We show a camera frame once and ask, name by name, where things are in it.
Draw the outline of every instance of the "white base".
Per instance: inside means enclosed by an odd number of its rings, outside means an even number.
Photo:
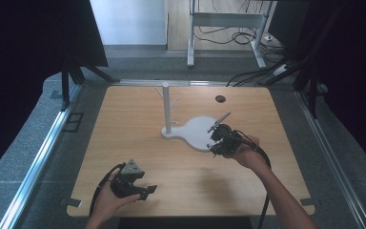
[[[211,139],[213,131],[208,132],[216,120],[210,116],[197,116],[190,119],[184,126],[171,127],[171,133],[166,133],[166,127],[162,129],[162,135],[166,138],[181,138],[197,151],[210,151],[208,144],[214,145]]]
[[[287,65],[284,64],[284,65],[281,65],[280,68],[276,69],[273,74],[278,75],[278,74],[284,73],[286,70],[287,70]]]
[[[254,50],[254,57],[256,58],[259,69],[266,69],[266,63],[264,62],[263,56],[258,49],[258,45],[254,41],[251,41],[252,49]]]
[[[192,68],[194,66],[194,41],[193,45],[190,46],[190,40],[189,44],[187,45],[187,67]]]

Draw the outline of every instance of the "vertical pole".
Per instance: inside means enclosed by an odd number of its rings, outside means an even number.
[[[269,19],[270,10],[272,8],[273,1],[269,2],[269,6],[267,9],[263,12],[263,17],[261,18],[260,26],[258,28],[258,33],[256,36],[256,40],[254,42],[254,47],[256,49],[259,48],[261,37],[263,36],[263,32],[266,29],[267,20]]]
[[[316,118],[316,97],[317,97],[317,80],[318,80],[318,68],[317,63],[314,63],[312,66],[312,76],[310,80],[310,92],[308,99],[308,107],[311,112],[311,115]]]
[[[193,46],[194,39],[194,8],[195,8],[195,0],[190,0],[190,38],[189,38],[189,47]]]
[[[67,61],[64,62],[61,72],[62,80],[62,108],[61,111],[65,112],[70,105],[70,82]]]
[[[162,83],[163,89],[163,107],[165,110],[165,123],[166,123],[166,134],[170,134],[171,129],[171,103],[169,99],[169,84],[167,82]]]

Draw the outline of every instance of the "wooden tabletop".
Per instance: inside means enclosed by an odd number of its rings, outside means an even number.
[[[184,125],[191,118],[215,119],[232,112],[224,123],[260,138],[273,171],[300,201],[310,198],[294,153],[267,89],[170,87],[172,120]],[[224,103],[215,97],[226,97]],[[121,217],[201,217],[260,215],[266,191],[257,176],[232,159],[198,152],[181,139],[166,139],[163,99],[155,87],[109,87],[92,131],[71,197],[80,207],[68,214],[87,216],[92,195],[116,164],[133,159],[145,171],[134,185],[157,185],[145,201],[124,206]],[[312,214],[313,205],[305,206]],[[275,213],[272,205],[268,215]]]

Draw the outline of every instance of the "gray floor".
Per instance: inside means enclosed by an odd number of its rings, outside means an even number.
[[[193,69],[186,68],[185,53],[166,52],[158,48],[116,47],[114,50],[107,49],[107,56],[110,66],[103,71],[122,78],[121,84],[173,80],[190,85],[189,81],[192,80],[212,81],[225,86],[234,75],[256,69],[252,54],[245,52],[200,52],[196,54]],[[73,124],[65,126],[66,131],[61,133],[56,142],[16,228],[83,228],[87,221],[86,218],[69,217],[66,213],[67,206],[62,202],[71,196],[101,101],[111,84],[87,70],[83,72],[87,81],[71,111],[75,114],[83,113],[81,125],[76,132],[72,131],[75,128]],[[46,81],[39,103],[0,161],[0,221],[60,111],[62,102],[60,79],[60,75],[56,74]],[[246,86],[254,86],[259,79],[260,77]],[[269,89],[313,199],[314,219],[321,228],[361,228],[292,89],[293,81],[294,77],[290,76]],[[366,156],[326,106],[323,97],[317,99],[316,108],[317,122],[366,213]],[[186,226],[192,222],[196,223],[197,228],[216,228],[214,226],[216,222],[220,227],[246,228],[247,222],[243,219],[237,219],[238,224],[234,224],[232,219],[223,219],[222,222],[217,219],[184,220],[188,223]],[[251,221],[255,226],[258,217],[251,217]],[[118,219],[111,220],[107,228],[117,228],[118,222]],[[121,219],[121,226],[122,228],[178,227],[170,220],[162,219],[153,221]],[[276,217],[267,217],[263,228],[279,228]]]

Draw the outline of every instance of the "aluminum rail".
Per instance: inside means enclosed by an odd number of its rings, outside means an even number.
[[[71,91],[71,101],[77,97],[80,92],[81,86],[75,85]],[[25,178],[23,179],[19,189],[17,190],[16,195],[14,196],[11,204],[2,218],[0,222],[0,229],[1,228],[14,228],[17,220],[20,218],[27,201],[31,195],[32,190],[36,184],[37,179],[39,178],[41,172],[43,171],[44,165],[46,164],[51,150],[61,133],[62,128],[67,121],[67,118],[70,114],[71,107],[74,103],[71,102],[70,107],[65,110],[64,112],[60,112],[56,119],[54,120],[49,133],[47,134],[43,144],[41,145],[36,157],[34,158],[31,167],[29,168],[28,172],[26,173]]]
[[[340,163],[337,160],[336,154],[332,149],[326,135],[320,128],[319,122],[311,115],[308,109],[308,102],[304,95],[300,92],[295,92],[295,96],[301,104],[302,110],[311,126],[311,129],[316,137],[317,143],[319,144],[323,155],[325,155],[329,167],[335,176],[335,180],[342,192],[344,198],[346,199],[347,205],[349,205],[350,210],[358,224],[359,228],[366,229],[366,213],[364,207],[359,200],[350,180],[344,173]]]

